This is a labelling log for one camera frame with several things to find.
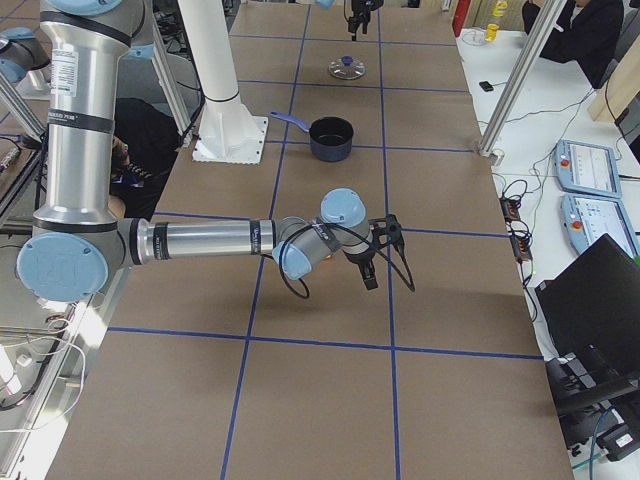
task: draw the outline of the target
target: black clothing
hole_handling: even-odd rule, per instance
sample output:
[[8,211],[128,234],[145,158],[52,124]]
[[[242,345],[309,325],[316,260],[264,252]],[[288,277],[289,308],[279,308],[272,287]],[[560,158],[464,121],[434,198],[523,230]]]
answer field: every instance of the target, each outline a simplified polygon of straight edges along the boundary
[[[574,0],[567,1],[557,21],[564,32],[554,28],[540,56],[559,63],[577,60],[589,83],[599,88],[620,36],[624,6],[621,0],[591,0],[571,25],[575,6]],[[539,12],[540,7],[533,3],[522,6],[527,33]]]
[[116,101],[114,135],[128,146],[131,165],[121,183],[111,183],[110,193],[126,205],[125,217],[151,220],[173,163],[180,135],[175,121],[136,98]]

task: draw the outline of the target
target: blue pot handle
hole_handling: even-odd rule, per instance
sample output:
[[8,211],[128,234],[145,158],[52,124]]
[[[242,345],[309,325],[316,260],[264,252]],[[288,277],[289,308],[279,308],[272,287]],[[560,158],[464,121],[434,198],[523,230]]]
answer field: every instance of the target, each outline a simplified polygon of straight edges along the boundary
[[305,122],[301,118],[294,117],[292,115],[287,115],[286,113],[280,113],[280,112],[270,112],[269,115],[271,115],[273,118],[277,118],[278,120],[284,120],[285,122],[293,123],[304,133],[309,133],[309,125],[307,124],[307,122]]

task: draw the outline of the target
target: saucepan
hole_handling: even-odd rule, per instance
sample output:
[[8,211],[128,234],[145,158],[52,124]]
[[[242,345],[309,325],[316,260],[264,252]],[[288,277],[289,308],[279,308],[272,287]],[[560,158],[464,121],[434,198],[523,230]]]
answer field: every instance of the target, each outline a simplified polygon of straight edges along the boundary
[[323,117],[310,126],[304,120],[286,113],[271,112],[273,118],[293,123],[309,134],[311,153],[323,162],[339,162],[351,153],[353,127],[344,118]]

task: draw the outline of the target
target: white table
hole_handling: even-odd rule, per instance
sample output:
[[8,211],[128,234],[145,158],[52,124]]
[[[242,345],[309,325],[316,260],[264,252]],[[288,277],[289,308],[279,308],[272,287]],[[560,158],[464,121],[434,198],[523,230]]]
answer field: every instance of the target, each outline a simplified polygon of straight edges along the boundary
[[[496,85],[493,92],[484,92],[479,82],[492,84],[506,82],[516,59],[525,44],[523,32],[500,31],[493,43],[482,43],[482,35],[474,30],[463,30],[458,38],[458,50],[469,90],[473,96],[474,109],[484,131],[486,122],[500,98],[504,85]],[[518,119],[529,112],[554,110],[556,112],[527,115],[521,120],[507,123],[495,147],[505,152],[502,163],[493,167],[498,195],[503,186],[514,180],[525,180],[529,190],[539,185],[531,172],[533,164],[544,159],[561,138],[581,141],[613,148],[619,156],[617,167],[621,175],[640,177],[640,165],[620,139],[618,129],[612,123],[594,122],[587,108],[593,101],[595,92],[584,77],[577,62],[558,64],[546,59],[535,62],[524,87],[509,115],[509,119]],[[564,192],[560,188],[553,163],[544,160],[537,164],[538,170],[548,178],[542,191],[527,194],[522,200],[521,218],[533,229],[531,247],[533,264],[526,263],[525,275],[533,269],[531,287],[541,281],[555,278],[575,258],[577,252],[571,246],[563,226],[560,202]],[[514,185],[508,196],[523,191],[523,184]],[[622,181],[622,200],[636,231],[640,230],[640,182]],[[546,324],[536,322],[538,344],[545,358],[554,355]],[[578,464],[588,458],[588,454],[572,460]],[[628,480],[640,478],[640,452],[616,463],[597,463],[599,480]],[[588,469],[574,472],[577,480],[588,478]]]

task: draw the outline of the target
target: brown table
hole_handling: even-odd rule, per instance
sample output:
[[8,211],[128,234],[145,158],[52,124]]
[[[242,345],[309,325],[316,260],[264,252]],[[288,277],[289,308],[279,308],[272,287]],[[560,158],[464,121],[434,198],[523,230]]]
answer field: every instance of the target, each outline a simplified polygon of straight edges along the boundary
[[[342,255],[308,301],[255,257],[135,269],[48,478],[572,478],[450,18],[383,8],[369,32],[351,43],[341,7],[243,5],[244,103],[343,116],[353,153],[319,162],[272,120],[258,166],[184,150],[156,219],[310,218],[349,186],[398,215],[416,293],[379,261],[367,292]],[[345,54],[362,79],[327,74]]]

